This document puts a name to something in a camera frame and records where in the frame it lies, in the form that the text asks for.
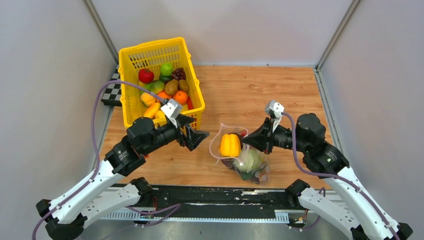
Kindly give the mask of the green white cabbage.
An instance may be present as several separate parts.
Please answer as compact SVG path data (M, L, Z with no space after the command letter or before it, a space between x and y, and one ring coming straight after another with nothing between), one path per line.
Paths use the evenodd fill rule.
M244 149L240 155L233 161L236 169L242 172L253 172L262 167L267 161L266 155L254 148Z

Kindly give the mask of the yellow bell pepper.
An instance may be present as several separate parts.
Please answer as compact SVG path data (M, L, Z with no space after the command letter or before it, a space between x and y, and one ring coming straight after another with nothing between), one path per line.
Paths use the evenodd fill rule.
M242 151L242 143L238 134L224 134L220 141L220 154L223 157L238 157Z

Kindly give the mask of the clear zip top bag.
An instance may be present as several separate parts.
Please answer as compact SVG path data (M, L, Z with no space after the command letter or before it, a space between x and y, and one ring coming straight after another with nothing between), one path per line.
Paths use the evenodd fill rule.
M220 125L217 134L209 144L209 153L228 169L247 182L265 185L271 179L267 155L243 143L249 131L241 126Z

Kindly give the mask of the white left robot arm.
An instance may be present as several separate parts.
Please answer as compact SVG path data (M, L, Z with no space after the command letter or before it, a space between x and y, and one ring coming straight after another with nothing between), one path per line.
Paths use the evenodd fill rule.
M193 151L210 134L195 130L193 117L179 114L156 127L148 117L136 119L98 166L61 196L42 199L36 204L45 229L53 240L74 240L99 218L126 206L142 207L153 201L151 187L144 178L134 179L123 189L99 198L107 188L146 163L146 156L176 141Z

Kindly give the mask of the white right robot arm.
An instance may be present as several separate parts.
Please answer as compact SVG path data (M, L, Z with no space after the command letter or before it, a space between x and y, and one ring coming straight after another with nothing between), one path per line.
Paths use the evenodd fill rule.
M297 179L287 188L286 204L304 207L338 228L351 240L407 240L413 230L398 222L372 198L342 152L325 139L326 127L314 113L296 121L286 113L292 128L278 124L273 113L261 127L242 139L265 154L274 147L292 150L296 166L305 174L324 180L346 204L343 209Z

